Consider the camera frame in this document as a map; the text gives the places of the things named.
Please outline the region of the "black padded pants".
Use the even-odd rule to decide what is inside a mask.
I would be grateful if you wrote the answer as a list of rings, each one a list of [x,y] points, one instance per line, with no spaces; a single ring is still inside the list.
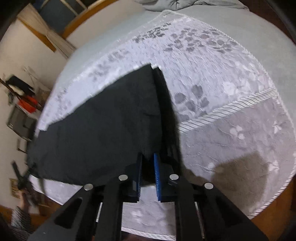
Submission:
[[[104,185],[144,156],[144,179],[154,178],[153,156],[181,166],[177,120],[162,71],[145,65],[88,99],[30,144],[27,163],[37,178]]]

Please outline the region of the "black folding chair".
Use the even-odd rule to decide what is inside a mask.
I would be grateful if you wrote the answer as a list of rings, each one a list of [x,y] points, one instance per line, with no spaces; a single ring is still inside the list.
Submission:
[[[34,137],[37,120],[30,117],[20,107],[15,105],[10,113],[6,125],[20,138],[31,141]]]

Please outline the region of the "orange hanging bag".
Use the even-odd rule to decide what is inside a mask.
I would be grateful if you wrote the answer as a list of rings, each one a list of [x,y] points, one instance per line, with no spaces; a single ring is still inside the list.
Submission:
[[[31,96],[25,95],[19,99],[18,105],[27,112],[34,113],[37,110],[38,101]]]

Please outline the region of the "lilac quilted bedspread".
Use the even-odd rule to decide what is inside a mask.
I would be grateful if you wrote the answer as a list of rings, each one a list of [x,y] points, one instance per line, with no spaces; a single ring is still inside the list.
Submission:
[[[163,11],[96,53],[53,88],[35,137],[145,65],[164,74],[186,178],[212,181],[248,218],[260,214],[295,175],[295,119],[251,52],[193,17]],[[38,179],[30,177],[41,192]],[[59,204],[82,186],[43,180],[44,194]]]

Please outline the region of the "wooden coat rack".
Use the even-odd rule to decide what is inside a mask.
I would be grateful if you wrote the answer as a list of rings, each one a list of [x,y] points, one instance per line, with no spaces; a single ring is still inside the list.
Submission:
[[[42,98],[38,96],[41,89],[41,82],[38,80],[36,76],[34,76],[29,70],[24,67],[23,71],[29,77],[30,83],[25,82],[21,78],[12,74],[8,78],[1,78],[1,85],[7,89],[7,95],[9,98],[9,105],[11,105],[14,101],[18,105],[19,99],[23,96],[28,95],[35,98],[38,101],[38,106],[36,111],[42,111],[44,108],[44,104],[42,103]]]

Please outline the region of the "wooden framed window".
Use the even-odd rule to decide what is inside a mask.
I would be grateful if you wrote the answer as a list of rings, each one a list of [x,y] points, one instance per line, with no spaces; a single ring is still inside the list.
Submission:
[[[67,39],[80,25],[115,1],[33,1],[47,25]]]

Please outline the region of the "beige curtain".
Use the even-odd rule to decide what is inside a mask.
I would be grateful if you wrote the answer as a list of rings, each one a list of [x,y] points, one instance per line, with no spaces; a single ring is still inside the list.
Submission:
[[[28,4],[17,16],[39,40],[52,51],[58,51],[65,59],[70,58],[76,48],[67,40],[63,39],[40,16],[32,4]]]

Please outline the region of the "bed with grey sheet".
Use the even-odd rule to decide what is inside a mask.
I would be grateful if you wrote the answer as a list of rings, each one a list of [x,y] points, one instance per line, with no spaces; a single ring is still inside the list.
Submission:
[[[134,2],[125,6],[126,10],[114,3],[83,24],[82,30],[75,31],[78,39],[71,37],[70,41],[77,50],[57,77],[55,88],[77,75],[107,45],[159,15]],[[246,9],[191,6],[179,13],[208,23],[250,51],[274,81],[295,119],[295,44],[279,28]]]

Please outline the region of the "grey folded duvet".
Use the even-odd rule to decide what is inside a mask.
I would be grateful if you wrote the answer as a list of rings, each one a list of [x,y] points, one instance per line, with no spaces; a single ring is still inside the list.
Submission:
[[[240,1],[228,0],[135,0],[148,11],[178,11],[190,6],[224,6],[234,9],[248,9]]]

